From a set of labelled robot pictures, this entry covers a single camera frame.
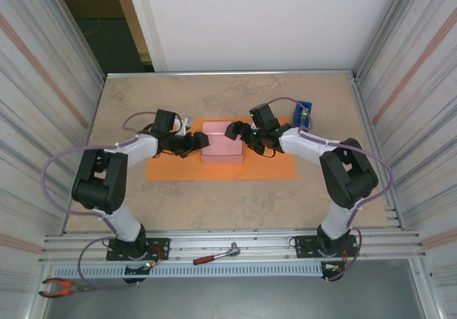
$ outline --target mounting plate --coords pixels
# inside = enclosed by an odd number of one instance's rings
[[[341,250],[333,255],[325,255],[321,252],[317,243],[317,236],[296,236],[293,237],[295,242],[295,251],[297,258],[342,258]],[[354,235],[349,235],[341,249],[346,250],[348,257],[354,257],[357,252],[357,240]]]
[[[146,245],[157,246],[163,253],[162,260],[169,259],[170,252],[170,238],[147,238]],[[116,246],[116,240],[112,239],[108,244],[108,252],[106,253],[106,260],[147,260],[152,262],[153,260],[157,262],[159,256],[156,249],[146,248],[146,253],[139,259],[132,259],[128,256],[121,255],[119,249]]]

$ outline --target pink box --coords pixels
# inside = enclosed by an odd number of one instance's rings
[[[201,149],[204,163],[235,164],[243,162],[243,142],[224,136],[231,121],[205,121],[203,133],[208,135],[209,146]]]

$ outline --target orange mat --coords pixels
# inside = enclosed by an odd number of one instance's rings
[[[278,117],[280,123],[287,123],[287,117]],[[240,118],[198,118],[194,120],[191,132],[202,131],[204,121],[244,121],[251,122],[250,117]],[[272,151],[265,150],[266,156]],[[243,145],[243,163],[241,164],[205,164],[201,152],[187,158],[166,155],[150,158],[146,169],[147,181],[211,181],[211,180],[295,180],[297,170],[295,156],[277,153],[274,158],[265,158],[246,145]]]

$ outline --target orange pliers handle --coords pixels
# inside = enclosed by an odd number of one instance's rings
[[[61,296],[67,296],[71,294],[71,289],[70,287],[73,286],[73,281],[70,280],[64,280],[62,278],[48,278],[47,280],[44,280],[42,282],[44,285],[47,283],[58,283],[59,285],[64,286],[65,288],[55,292],[55,293],[48,293],[48,292],[39,292],[39,295],[41,295],[44,298],[59,298]]]

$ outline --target pliers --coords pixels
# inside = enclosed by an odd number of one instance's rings
[[[89,287],[87,285],[75,285],[73,281],[64,280],[62,278],[48,278],[47,280],[44,280],[42,283],[44,285],[48,283],[58,283],[59,285],[64,286],[64,289],[55,293],[39,292],[39,295],[41,295],[44,298],[59,298],[61,296],[70,295],[74,292],[85,292],[88,290],[93,290],[92,287]]]

